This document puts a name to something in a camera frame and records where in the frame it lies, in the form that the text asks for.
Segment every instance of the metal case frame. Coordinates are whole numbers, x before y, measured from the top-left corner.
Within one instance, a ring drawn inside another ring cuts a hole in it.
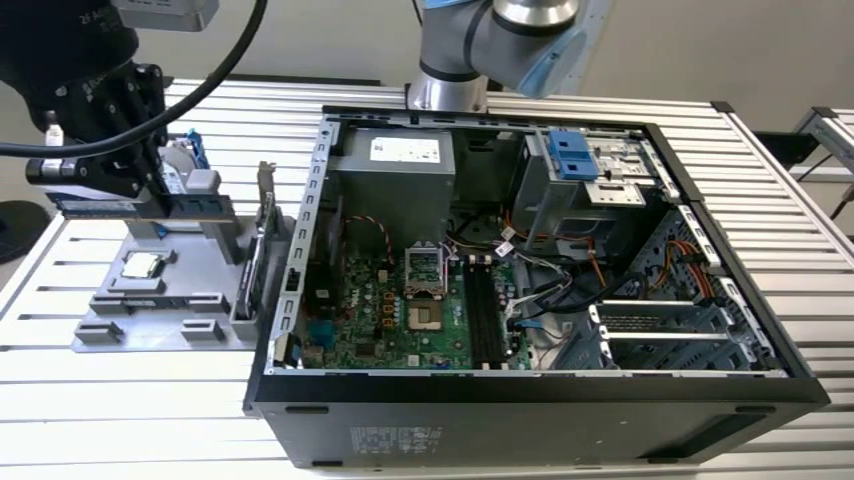
[[[654,160],[662,161],[679,186],[682,203],[691,207],[722,269],[754,310],[787,378],[699,378],[687,371],[679,376],[650,372],[631,378],[619,371],[613,375],[579,371],[575,375],[530,378],[272,375],[270,360],[282,353],[276,350],[287,346],[262,338],[247,408],[264,415],[298,467],[695,463],[829,403],[655,124],[510,115],[450,116],[347,107],[326,107],[324,114],[272,330],[286,331],[284,322],[296,316],[299,295],[292,295],[304,281],[299,265],[300,261],[304,264],[302,256],[307,256],[307,246],[300,247],[299,243],[300,228],[314,222],[322,187],[316,178],[324,174],[340,128],[350,124],[386,127],[392,117],[403,115],[412,125],[440,128],[448,128],[456,118],[502,130],[548,126],[630,128],[642,130],[651,140]],[[264,336],[270,330],[263,329]],[[387,435],[403,435],[411,428],[427,429],[422,433],[436,438],[426,452],[430,456],[356,451],[354,442],[362,441],[356,439],[362,438],[363,428],[380,429]],[[578,455],[568,456],[567,451]]]

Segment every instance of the open computer tower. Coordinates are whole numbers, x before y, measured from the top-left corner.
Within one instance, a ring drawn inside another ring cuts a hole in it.
[[[324,109],[247,392],[298,467],[697,463],[827,403],[657,125]]]

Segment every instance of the power supply label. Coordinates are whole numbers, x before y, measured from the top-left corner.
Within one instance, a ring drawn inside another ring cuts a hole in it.
[[[356,453],[418,455],[436,452],[442,427],[350,427],[350,437]]]
[[[439,140],[376,137],[371,140],[375,162],[440,163]]]

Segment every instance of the green circuit board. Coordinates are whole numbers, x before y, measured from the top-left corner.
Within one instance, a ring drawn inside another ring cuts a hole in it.
[[[304,357],[304,366],[327,369],[471,369],[462,264],[451,262],[448,265],[447,293],[442,300],[407,299],[403,268],[386,270],[387,280],[382,282],[384,274],[379,271],[384,267],[382,258],[347,258],[340,290],[342,314],[332,322],[331,348],[324,348],[322,355],[315,353]],[[508,264],[494,265],[491,272],[500,289],[512,285]],[[411,309],[423,312],[427,317],[423,322],[412,320]],[[524,337],[520,340],[519,354],[507,360],[511,369],[530,368]]]

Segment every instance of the orange wire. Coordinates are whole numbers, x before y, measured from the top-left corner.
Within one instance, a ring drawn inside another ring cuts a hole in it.
[[[655,281],[655,284],[653,285],[651,290],[657,289],[662,285],[662,283],[667,279],[667,275],[670,274],[670,263],[671,263],[670,252],[671,252],[673,246],[677,246],[677,248],[679,248],[679,253],[682,253],[682,255],[687,255],[690,251],[699,253],[699,250],[697,250],[697,247],[687,242],[682,242],[679,240],[671,240],[667,242],[665,266],[662,267],[662,273],[658,275],[658,280]],[[702,274],[702,271],[698,271],[695,269],[695,266],[690,264],[687,265],[687,268],[689,268],[689,272],[691,273],[691,276],[694,277],[694,281],[697,282],[697,287],[699,288],[701,294],[703,295],[703,297],[711,297],[713,296],[711,284],[706,280]]]
[[[606,287],[605,277],[602,276],[602,270],[599,270],[599,262],[597,261],[597,254],[593,250],[590,251],[590,263],[593,263],[593,269],[597,271],[597,276],[599,277],[599,284],[602,285],[602,288],[605,288]]]
[[[699,248],[697,248],[697,245],[694,245],[690,242],[686,242],[685,240],[679,240],[678,241],[682,245],[685,245],[685,247],[687,249],[690,249],[695,254],[699,254]],[[699,276],[699,278],[702,279],[702,284],[705,286],[706,289],[706,296],[709,297],[714,297],[714,288],[711,287],[711,282],[709,281],[709,277],[707,275],[703,273],[703,271],[701,270],[699,266],[694,266],[695,267],[695,271],[697,271],[697,276]]]

